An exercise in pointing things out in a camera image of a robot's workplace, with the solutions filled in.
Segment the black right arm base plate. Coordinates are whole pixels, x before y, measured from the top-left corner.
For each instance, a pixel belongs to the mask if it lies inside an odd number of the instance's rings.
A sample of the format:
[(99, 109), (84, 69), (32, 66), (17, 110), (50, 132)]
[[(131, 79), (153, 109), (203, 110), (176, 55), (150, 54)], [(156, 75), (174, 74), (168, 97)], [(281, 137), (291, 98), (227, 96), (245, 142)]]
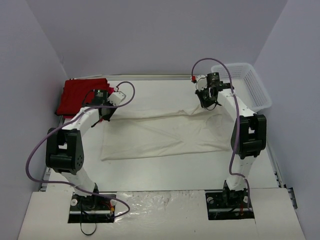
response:
[(221, 190), (206, 191), (205, 200), (209, 221), (253, 220), (255, 218), (252, 204), (248, 204), (247, 196), (229, 204), (225, 201)]

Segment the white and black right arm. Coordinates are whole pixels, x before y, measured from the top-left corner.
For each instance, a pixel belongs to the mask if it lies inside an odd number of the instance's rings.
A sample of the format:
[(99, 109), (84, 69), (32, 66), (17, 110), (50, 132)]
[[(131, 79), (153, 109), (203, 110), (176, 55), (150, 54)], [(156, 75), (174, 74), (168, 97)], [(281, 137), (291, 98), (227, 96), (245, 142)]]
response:
[(202, 108), (223, 107), (234, 120), (230, 139), (232, 155), (222, 202), (229, 207), (240, 201), (248, 202), (248, 176), (254, 161), (266, 147), (267, 119), (252, 111), (236, 95), (233, 85), (221, 81), (217, 72), (192, 76), (191, 81)]

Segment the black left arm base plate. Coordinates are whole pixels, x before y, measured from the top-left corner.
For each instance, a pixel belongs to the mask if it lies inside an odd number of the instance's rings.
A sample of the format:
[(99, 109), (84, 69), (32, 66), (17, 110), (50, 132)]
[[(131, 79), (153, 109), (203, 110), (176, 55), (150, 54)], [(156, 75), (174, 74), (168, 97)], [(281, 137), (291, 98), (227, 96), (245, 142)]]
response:
[(81, 196), (74, 193), (70, 201), (68, 223), (113, 223), (116, 203), (96, 195)]

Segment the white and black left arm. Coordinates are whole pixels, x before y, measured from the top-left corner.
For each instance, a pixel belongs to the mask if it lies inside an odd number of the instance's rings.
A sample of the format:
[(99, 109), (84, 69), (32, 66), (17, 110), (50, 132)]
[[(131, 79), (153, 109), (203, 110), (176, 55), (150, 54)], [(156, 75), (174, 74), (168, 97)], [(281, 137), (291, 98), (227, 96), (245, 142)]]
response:
[(45, 164), (61, 174), (65, 185), (74, 189), (76, 196), (83, 197), (82, 203), (89, 209), (101, 203), (98, 186), (84, 169), (84, 148), (82, 137), (100, 120), (110, 120), (118, 106), (126, 98), (119, 90), (108, 92), (95, 89), (90, 103), (82, 103), (78, 113), (67, 123), (48, 131)]

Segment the white t-shirt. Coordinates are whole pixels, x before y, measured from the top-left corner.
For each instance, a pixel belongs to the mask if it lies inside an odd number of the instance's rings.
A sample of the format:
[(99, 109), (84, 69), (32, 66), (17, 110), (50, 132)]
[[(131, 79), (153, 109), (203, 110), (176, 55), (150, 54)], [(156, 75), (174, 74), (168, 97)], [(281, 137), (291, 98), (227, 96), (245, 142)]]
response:
[(105, 123), (101, 161), (229, 151), (234, 121), (219, 108), (120, 111)]

